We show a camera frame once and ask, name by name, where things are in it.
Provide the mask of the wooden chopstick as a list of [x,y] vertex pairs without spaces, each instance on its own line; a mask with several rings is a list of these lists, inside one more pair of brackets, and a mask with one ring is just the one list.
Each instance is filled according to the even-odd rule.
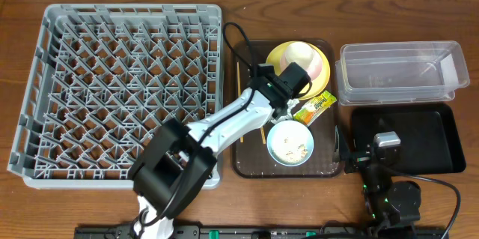
[[261,127],[259,130],[260,130],[261,141],[262,141],[263,145],[265,145],[266,144],[266,136],[265,136],[264,128]]
[[[242,89],[241,89],[241,80],[240,80],[240,63],[237,61],[237,66],[236,66],[236,77],[237,77],[237,96],[240,97],[242,94]],[[240,143],[244,143],[244,137],[241,136],[239,138]]]

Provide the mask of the light blue bowl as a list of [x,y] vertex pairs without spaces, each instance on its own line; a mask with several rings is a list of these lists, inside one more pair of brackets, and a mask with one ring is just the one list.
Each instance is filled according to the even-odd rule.
[[288,167],[301,166],[314,152],[314,137],[304,124],[282,121],[268,132],[266,147],[277,163]]

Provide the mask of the white tissue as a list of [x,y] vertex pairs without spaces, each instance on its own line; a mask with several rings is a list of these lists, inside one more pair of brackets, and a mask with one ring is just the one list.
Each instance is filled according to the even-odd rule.
[[287,101],[286,112],[283,115],[278,116],[276,119],[272,119],[272,123],[277,124],[277,123],[280,123],[282,121],[292,120],[293,119],[293,116],[292,116],[292,113],[291,113],[292,109],[295,108],[298,104],[299,104],[299,99],[288,100]]

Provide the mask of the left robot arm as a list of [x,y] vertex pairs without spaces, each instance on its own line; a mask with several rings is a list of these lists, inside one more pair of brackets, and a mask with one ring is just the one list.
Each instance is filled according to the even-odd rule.
[[309,82],[299,74],[255,77],[240,97],[208,118],[187,125],[166,121],[128,173],[140,204],[135,236],[169,238],[173,219],[199,194],[217,156],[241,136],[285,115],[288,101]]

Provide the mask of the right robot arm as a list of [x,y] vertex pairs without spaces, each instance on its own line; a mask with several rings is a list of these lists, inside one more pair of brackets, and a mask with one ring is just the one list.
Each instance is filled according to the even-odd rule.
[[408,226],[420,220],[421,189],[413,181],[394,182],[396,172],[387,168],[399,160],[401,140],[395,132],[377,133],[363,151],[351,151],[345,135],[335,128],[333,160],[344,164],[346,173],[361,175],[367,212],[373,217],[369,235]]

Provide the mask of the grey plastic dishwasher rack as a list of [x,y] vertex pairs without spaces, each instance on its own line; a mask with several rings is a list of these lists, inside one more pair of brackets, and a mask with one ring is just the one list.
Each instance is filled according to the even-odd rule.
[[9,172],[28,187],[129,190],[156,129],[221,109],[215,4],[52,4],[45,9]]

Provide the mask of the yellow round plate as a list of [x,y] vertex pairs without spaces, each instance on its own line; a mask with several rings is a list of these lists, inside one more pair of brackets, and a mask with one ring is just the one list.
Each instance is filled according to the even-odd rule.
[[[284,53],[285,49],[287,46],[293,42],[298,42],[298,41],[288,41],[285,43],[279,44],[277,47],[275,47],[266,57],[266,63],[267,64],[272,64],[275,70],[276,75],[280,75],[283,70],[281,70],[280,67],[280,58],[282,54]],[[326,86],[329,83],[330,75],[331,75],[331,68],[329,66],[328,59],[326,57],[326,54],[321,51],[317,46],[314,46],[312,43],[304,42],[313,47],[316,51],[319,52],[321,59],[323,61],[323,69],[320,73],[320,75],[312,81],[312,88],[311,90],[304,96],[300,97],[300,100],[307,100],[312,97],[315,97],[319,93],[321,93]]]

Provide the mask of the yellow green snack wrapper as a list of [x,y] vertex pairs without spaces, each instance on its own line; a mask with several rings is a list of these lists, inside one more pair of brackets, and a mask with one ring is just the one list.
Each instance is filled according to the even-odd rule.
[[320,115],[337,101],[337,98],[328,92],[323,91],[316,97],[308,100],[302,108],[293,115],[293,120],[309,127]]

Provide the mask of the pink shallow bowl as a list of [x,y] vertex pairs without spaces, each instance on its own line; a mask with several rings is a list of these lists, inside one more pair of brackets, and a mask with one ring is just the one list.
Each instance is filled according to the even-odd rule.
[[[313,61],[311,62],[311,64],[309,65],[309,67],[307,69],[304,69],[304,68],[303,69],[307,71],[308,75],[311,78],[311,81],[313,81],[320,75],[320,73],[323,69],[323,61],[321,59],[321,56],[320,56],[319,52],[316,51],[313,47],[311,47],[311,48],[314,51],[314,59],[313,59]],[[281,58],[280,58],[281,70],[284,70],[287,67],[288,64],[290,64],[290,63],[286,62],[286,60],[284,58],[284,53],[283,53]]]

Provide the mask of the white cup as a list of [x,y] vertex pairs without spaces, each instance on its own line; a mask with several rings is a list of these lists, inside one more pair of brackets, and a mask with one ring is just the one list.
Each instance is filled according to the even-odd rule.
[[314,59],[314,51],[307,43],[293,42],[285,49],[284,58],[288,63],[297,63],[307,69]]

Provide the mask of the black rectangular tray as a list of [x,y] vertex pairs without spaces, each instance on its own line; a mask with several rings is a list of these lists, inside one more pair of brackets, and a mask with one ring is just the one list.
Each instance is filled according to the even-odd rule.
[[452,109],[444,103],[357,108],[351,116],[356,150],[378,133],[394,131],[399,160],[392,168],[411,175],[460,173],[466,160]]

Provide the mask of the dark brown serving tray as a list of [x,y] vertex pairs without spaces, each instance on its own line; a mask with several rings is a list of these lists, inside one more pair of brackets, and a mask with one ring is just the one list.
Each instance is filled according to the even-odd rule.
[[[332,69],[334,50],[324,40],[306,39],[305,41],[319,48],[325,53],[331,67],[331,76],[326,90],[337,96],[335,70]],[[266,61],[268,54],[281,40],[252,40],[255,55],[261,63]],[[237,61],[235,55],[231,55],[231,93],[238,97],[238,71],[240,89],[244,90],[250,80],[248,68]],[[231,146],[232,165],[235,172],[244,178],[333,178],[342,173],[344,163],[336,162],[339,155],[340,115],[338,102],[330,106],[308,127],[314,138],[314,150],[305,163],[299,166],[284,166],[276,162],[263,143],[263,135],[260,129],[251,131],[243,138],[243,142],[237,140]]]

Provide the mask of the clear plastic bin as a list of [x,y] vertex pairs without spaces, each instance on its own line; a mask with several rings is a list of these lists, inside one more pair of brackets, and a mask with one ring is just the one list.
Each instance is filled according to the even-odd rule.
[[335,71],[343,106],[449,101],[470,84],[452,40],[346,44]]

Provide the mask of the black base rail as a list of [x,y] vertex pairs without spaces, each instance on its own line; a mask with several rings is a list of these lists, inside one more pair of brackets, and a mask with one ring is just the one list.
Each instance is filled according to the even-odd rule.
[[[346,235],[362,235],[367,233],[352,226],[333,224],[319,229],[287,229],[287,228],[221,228],[198,226],[175,226],[174,239],[294,239],[315,235],[339,234],[341,238]],[[442,238],[443,230],[439,228],[403,227],[382,230],[381,238]],[[73,233],[74,239],[115,239],[135,238],[134,231],[128,225],[110,227],[77,227]]]

